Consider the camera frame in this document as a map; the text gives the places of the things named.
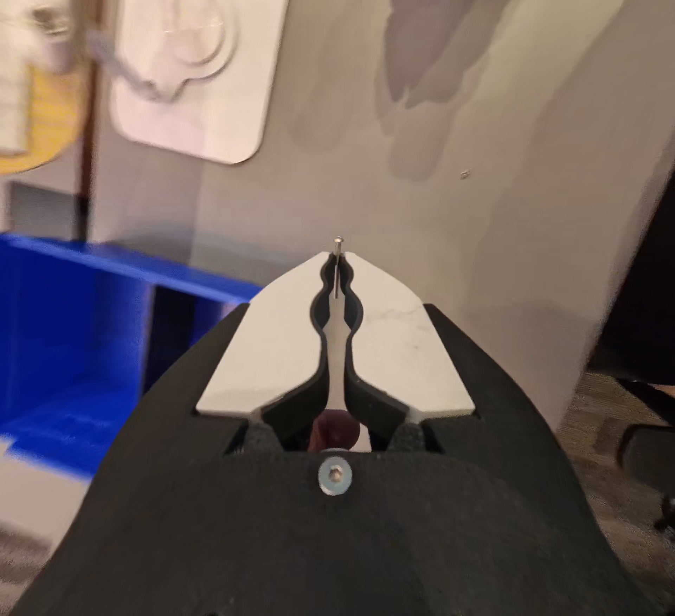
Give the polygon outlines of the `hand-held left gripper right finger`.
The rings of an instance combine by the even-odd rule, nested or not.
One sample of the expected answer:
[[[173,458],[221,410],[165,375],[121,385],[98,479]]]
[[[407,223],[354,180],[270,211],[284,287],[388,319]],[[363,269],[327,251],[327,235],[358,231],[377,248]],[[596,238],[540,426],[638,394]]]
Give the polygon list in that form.
[[[353,252],[341,257],[347,410],[376,447],[403,424],[458,418],[475,403],[422,300],[405,284]]]

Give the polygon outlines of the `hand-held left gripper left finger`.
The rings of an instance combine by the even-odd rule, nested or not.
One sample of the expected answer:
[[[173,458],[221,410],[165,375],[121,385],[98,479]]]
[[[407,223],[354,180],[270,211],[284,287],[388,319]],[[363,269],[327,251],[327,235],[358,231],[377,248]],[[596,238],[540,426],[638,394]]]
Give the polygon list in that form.
[[[197,414],[270,427],[285,450],[309,450],[330,391],[330,295],[336,257],[319,252],[263,288],[197,401]]]

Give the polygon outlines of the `white stand leg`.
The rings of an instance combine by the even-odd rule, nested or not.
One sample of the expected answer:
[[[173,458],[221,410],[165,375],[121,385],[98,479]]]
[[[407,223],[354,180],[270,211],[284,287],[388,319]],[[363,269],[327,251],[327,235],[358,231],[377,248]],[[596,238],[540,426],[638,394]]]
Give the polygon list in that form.
[[[112,39],[104,32],[89,28],[86,31],[86,46],[90,56],[112,78],[125,81],[138,96],[157,103],[172,103],[179,97],[181,84],[171,89],[158,85],[154,80],[144,79],[136,69],[117,55]]]

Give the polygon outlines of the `blue plastic bin with dividers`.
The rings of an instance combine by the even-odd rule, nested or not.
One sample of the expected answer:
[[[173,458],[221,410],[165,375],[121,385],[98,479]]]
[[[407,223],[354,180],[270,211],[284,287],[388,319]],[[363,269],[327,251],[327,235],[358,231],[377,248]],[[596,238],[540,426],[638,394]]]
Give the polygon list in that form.
[[[1,437],[94,476],[150,387],[261,287],[113,244],[1,234]]]

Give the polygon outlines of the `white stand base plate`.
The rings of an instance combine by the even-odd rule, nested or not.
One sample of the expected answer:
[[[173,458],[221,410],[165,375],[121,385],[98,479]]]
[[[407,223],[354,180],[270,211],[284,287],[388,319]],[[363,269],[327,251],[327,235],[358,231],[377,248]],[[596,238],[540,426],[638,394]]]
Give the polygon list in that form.
[[[133,142],[236,165],[263,139],[289,0],[120,0],[111,88],[116,131]]]

